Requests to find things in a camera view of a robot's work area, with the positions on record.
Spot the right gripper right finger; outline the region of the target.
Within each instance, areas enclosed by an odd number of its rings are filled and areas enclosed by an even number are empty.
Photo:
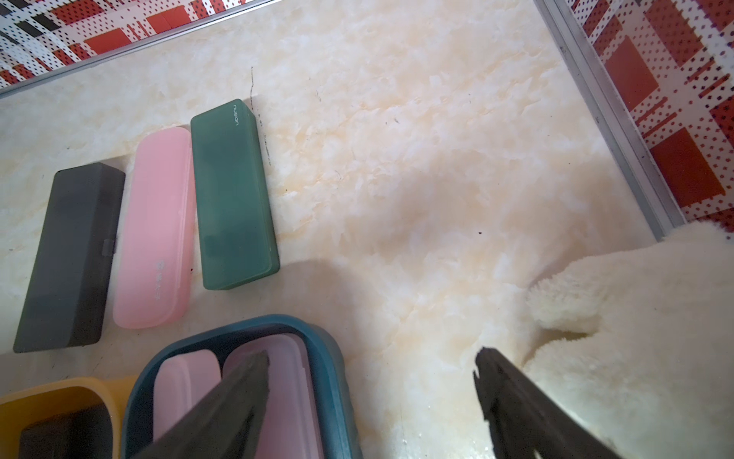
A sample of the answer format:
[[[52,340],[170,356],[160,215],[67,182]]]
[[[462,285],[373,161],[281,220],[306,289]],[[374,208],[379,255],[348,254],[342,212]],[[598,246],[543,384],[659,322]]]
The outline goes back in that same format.
[[[474,384],[497,458],[616,458],[495,348],[477,354]]]

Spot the green pencil case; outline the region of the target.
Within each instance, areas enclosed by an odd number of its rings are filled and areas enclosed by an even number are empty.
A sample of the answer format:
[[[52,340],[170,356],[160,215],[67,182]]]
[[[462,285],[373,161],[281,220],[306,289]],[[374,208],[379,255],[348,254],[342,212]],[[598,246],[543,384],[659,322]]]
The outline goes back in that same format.
[[[256,116],[234,99],[190,122],[203,285],[230,290],[280,259]]]

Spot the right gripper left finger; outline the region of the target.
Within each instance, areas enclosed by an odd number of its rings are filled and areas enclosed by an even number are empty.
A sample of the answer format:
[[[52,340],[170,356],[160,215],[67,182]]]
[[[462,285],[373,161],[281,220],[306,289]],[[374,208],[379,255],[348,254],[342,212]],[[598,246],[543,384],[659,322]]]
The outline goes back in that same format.
[[[269,357],[247,357],[137,458],[252,458],[269,398]]]

